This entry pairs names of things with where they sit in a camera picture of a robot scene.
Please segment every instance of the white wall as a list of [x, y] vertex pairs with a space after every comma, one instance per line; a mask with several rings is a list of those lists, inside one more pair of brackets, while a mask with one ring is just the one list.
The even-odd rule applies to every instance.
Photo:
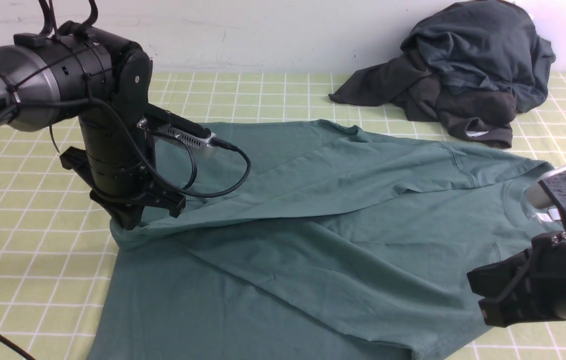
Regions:
[[[97, 27], [141, 43], [157, 70], [336, 72], [388, 61], [413, 25], [453, 0], [97, 0]], [[566, 0], [517, 0], [566, 71]], [[59, 23], [87, 0], [56, 0]], [[0, 45], [43, 24], [37, 0], [0, 0]]]

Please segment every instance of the clothing pile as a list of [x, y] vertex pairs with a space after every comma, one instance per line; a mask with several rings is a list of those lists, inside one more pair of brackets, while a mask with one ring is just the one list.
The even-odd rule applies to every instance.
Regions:
[[511, 121], [548, 98], [551, 43], [529, 14], [502, 0], [457, 2], [418, 22], [402, 55], [356, 71], [329, 98], [392, 103], [409, 121], [440, 122], [453, 137], [512, 147]]

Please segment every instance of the clothing tag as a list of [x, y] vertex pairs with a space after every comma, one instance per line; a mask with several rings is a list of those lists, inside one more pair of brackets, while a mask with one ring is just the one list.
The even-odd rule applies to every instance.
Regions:
[[489, 133], [489, 131], [466, 131], [465, 132], [468, 137], [475, 138], [475, 137], [482, 137], [485, 134]]
[[536, 213], [536, 217], [540, 220], [540, 221], [544, 221], [546, 223], [552, 223], [553, 219], [552, 216], [548, 215], [548, 214], [542, 214], [541, 212], [537, 212]]
[[559, 214], [559, 209], [553, 207], [552, 209], [548, 210], [550, 217], [553, 221], [561, 221], [561, 214]]

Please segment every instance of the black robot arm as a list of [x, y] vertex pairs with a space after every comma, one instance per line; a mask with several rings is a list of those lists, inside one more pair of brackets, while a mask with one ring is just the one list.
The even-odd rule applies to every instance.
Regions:
[[[139, 224], [145, 207], [164, 208], [177, 217], [185, 196], [223, 196], [246, 180], [251, 164], [243, 151], [209, 129], [149, 104], [152, 60], [138, 43], [92, 26], [97, 14], [93, 0], [88, 20], [59, 28], [52, 4], [40, 4], [46, 14], [43, 30], [15, 34], [13, 45], [0, 47], [0, 126], [36, 132], [77, 117], [85, 149], [68, 148], [61, 164], [84, 180], [90, 198], [126, 230]], [[192, 172], [183, 187], [157, 172], [156, 139], [189, 153]], [[225, 191], [191, 191], [197, 175], [194, 155], [209, 157], [216, 148], [240, 153], [247, 165], [244, 175]]]
[[537, 209], [556, 207], [564, 230], [539, 234], [530, 248], [467, 274], [489, 326], [566, 321], [566, 166], [543, 175], [526, 196]]

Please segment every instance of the green t-shirt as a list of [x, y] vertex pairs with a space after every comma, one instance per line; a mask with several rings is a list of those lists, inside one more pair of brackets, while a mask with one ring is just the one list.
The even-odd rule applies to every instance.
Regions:
[[[249, 155], [247, 182], [112, 226], [121, 251], [90, 360], [443, 359], [489, 330], [468, 271], [557, 228], [522, 202], [546, 162], [326, 120], [208, 126]], [[189, 178], [185, 151], [160, 141], [157, 159]], [[219, 150], [192, 189], [244, 168]]]

